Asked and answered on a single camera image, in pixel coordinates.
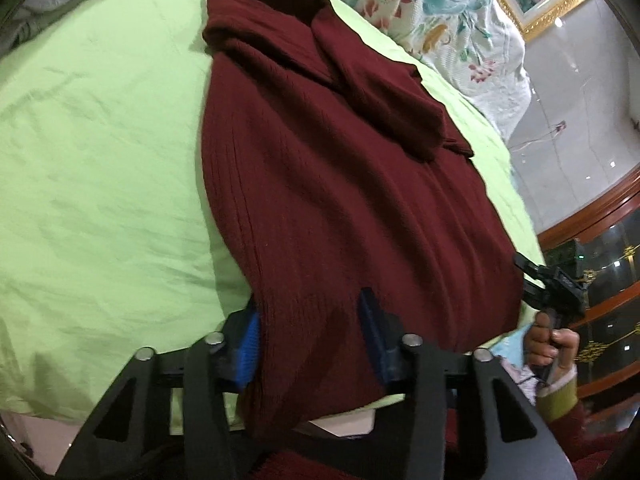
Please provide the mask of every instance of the floral fabric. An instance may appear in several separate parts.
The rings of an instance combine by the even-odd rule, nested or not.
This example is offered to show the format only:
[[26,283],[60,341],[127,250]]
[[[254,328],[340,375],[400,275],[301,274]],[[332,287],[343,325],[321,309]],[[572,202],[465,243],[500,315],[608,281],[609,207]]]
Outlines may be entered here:
[[342,0],[439,72],[506,141],[529,106],[524,40],[495,0]]

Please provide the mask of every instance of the mattress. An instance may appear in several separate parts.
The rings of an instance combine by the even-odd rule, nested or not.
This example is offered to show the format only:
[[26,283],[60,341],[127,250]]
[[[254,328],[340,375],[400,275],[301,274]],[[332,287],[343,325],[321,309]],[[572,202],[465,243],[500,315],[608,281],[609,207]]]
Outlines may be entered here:
[[[189,346],[249,298],[201,180],[204,1],[89,0],[0,60],[0,410],[83,420],[137,348]],[[331,1],[368,45],[418,67],[514,245],[542,262],[491,124]]]

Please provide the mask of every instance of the silver bolt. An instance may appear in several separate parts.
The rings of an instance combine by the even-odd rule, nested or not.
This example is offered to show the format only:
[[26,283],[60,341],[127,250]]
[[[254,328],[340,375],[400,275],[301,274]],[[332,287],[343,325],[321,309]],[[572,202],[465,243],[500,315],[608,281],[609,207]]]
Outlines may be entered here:
[[204,342],[208,345],[220,345],[225,342],[225,335],[222,332],[211,332],[204,338]]
[[494,355],[486,348],[476,348],[474,350],[474,358],[481,363],[487,363],[494,358]]
[[136,359],[138,361],[149,361],[149,359],[151,359],[155,353],[156,351],[153,348],[144,346],[136,352]]
[[404,346],[411,346],[411,347],[421,346],[422,338],[417,334],[404,334],[402,336],[402,344]]

